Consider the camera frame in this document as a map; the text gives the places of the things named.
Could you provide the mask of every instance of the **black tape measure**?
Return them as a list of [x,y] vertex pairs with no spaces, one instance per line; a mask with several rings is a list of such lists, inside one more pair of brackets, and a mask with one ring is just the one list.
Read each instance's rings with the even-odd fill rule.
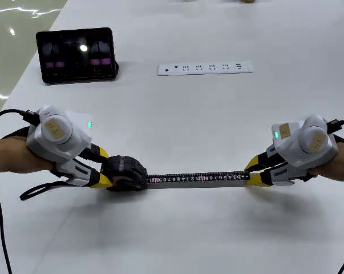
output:
[[125,178],[118,180],[116,186],[108,188],[110,191],[244,186],[250,179],[249,173],[244,171],[148,175],[139,161],[128,156],[108,158],[103,163],[102,174],[108,178],[117,176]]

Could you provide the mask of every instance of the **black strap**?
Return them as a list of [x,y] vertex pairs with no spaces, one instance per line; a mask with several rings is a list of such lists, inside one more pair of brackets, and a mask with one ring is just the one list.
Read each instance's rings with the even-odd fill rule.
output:
[[27,137],[29,134],[29,129],[30,129],[30,127],[23,127],[20,130],[16,130],[15,132],[12,132],[12,133],[4,136],[2,139],[14,137],[14,136]]
[[338,136],[338,135],[335,135],[334,134],[334,139],[337,143],[344,143],[344,138]]
[[72,185],[67,184],[66,182],[63,181],[57,181],[53,183],[47,183],[47,184],[40,184],[36,187],[33,187],[27,191],[25,191],[23,194],[20,195],[20,199],[22,201],[25,201],[29,198],[35,197],[41,193],[44,193],[46,191],[52,190],[54,188],[58,187],[72,187]]

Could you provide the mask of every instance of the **beige label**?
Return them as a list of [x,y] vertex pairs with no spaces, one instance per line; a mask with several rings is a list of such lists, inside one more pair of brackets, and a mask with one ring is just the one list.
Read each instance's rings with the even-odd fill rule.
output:
[[309,150],[312,152],[319,151],[320,148],[322,147],[322,144],[324,143],[324,140],[325,140],[325,134],[322,132],[316,132],[309,146]]
[[59,124],[55,121],[55,119],[49,120],[47,123],[45,123],[45,127],[50,132],[51,136],[55,140],[59,140],[61,137],[65,135],[62,128],[59,126]]
[[288,123],[280,125],[280,135],[281,139],[285,139],[291,136],[291,131]]

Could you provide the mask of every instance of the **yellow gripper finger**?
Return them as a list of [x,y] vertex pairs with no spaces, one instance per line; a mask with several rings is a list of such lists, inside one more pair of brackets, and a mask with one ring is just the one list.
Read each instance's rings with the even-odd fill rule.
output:
[[250,178],[250,180],[247,181],[246,184],[249,186],[256,186],[256,187],[270,187],[270,186],[272,186],[273,185],[272,182],[269,182],[268,180],[266,182],[262,181],[262,176],[261,176],[262,173],[253,175]]
[[250,160],[249,164],[244,168],[244,171],[256,165],[258,165],[258,155],[254,156],[253,159]]

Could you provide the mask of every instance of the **wrist strap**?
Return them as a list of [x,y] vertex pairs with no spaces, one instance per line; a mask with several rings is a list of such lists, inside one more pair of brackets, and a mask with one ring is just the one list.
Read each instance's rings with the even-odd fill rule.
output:
[[20,199],[22,201],[25,201],[29,198],[35,197],[41,193],[44,193],[46,191],[52,190],[54,188],[58,187],[72,187],[72,185],[67,184],[66,182],[63,181],[57,181],[53,183],[47,183],[47,184],[40,184],[36,187],[33,187],[27,191],[25,191],[23,194],[20,195]]

